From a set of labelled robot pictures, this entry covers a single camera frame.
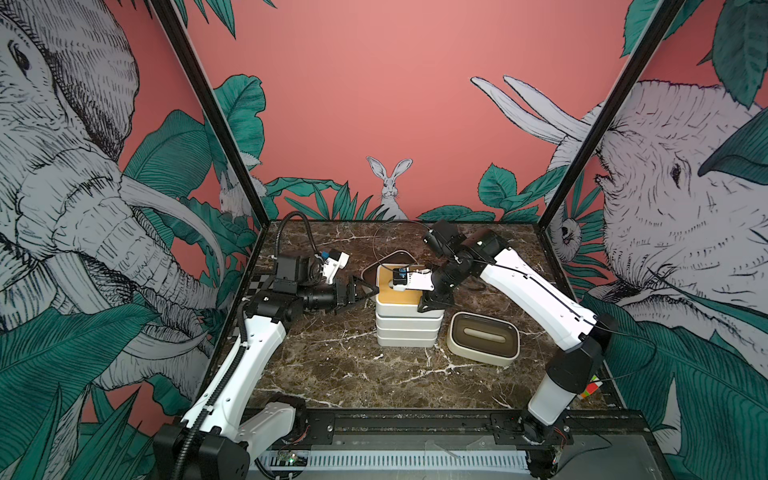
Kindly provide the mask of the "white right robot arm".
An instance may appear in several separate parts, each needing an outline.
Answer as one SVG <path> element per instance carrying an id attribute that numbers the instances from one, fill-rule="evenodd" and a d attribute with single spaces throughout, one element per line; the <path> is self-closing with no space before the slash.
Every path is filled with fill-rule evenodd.
<path id="1" fill-rule="evenodd" d="M 616 321 L 564 295 L 488 228 L 466 236 L 455 225 L 439 221 L 423 242 L 445 262 L 430 271 L 421 311 L 451 306 L 453 290 L 466 278 L 476 277 L 521 307 L 560 348 L 548 362 L 524 416 L 536 426 L 553 426 L 600 368 Z"/>

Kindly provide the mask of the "wood lid white tissue box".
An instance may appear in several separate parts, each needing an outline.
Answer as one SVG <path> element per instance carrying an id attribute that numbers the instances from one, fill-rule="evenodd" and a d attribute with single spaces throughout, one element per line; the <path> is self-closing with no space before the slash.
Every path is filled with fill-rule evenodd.
<path id="1" fill-rule="evenodd" d="M 375 297 L 376 312 L 381 317 L 397 318 L 439 318 L 443 310 L 419 312 L 422 292 L 418 290 L 396 291 L 393 286 L 393 271 L 405 264 L 382 264 L 377 267 L 376 285 L 379 293 Z"/>

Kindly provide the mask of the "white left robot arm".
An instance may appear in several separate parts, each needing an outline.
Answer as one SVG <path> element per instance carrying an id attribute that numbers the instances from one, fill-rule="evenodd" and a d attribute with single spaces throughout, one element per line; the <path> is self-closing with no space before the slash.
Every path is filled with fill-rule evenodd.
<path id="1" fill-rule="evenodd" d="M 338 278 L 349 260 L 332 249 L 309 257 L 279 255 L 270 274 L 256 274 L 238 304 L 238 337 L 206 390 L 182 420 L 153 439 L 154 479 L 244 479 L 255 459 L 280 439 L 308 429 L 302 400 L 283 396 L 244 420 L 266 364 L 305 312 L 340 312 L 377 294 L 353 275 Z"/>

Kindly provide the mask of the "dark brown lid tissue box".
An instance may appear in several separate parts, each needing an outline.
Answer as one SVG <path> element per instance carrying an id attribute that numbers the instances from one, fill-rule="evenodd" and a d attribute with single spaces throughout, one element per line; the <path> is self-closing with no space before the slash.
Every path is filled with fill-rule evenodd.
<path id="1" fill-rule="evenodd" d="M 506 320 L 460 311 L 450 322 L 448 349 L 465 359 L 508 367 L 520 355 L 520 333 Z"/>

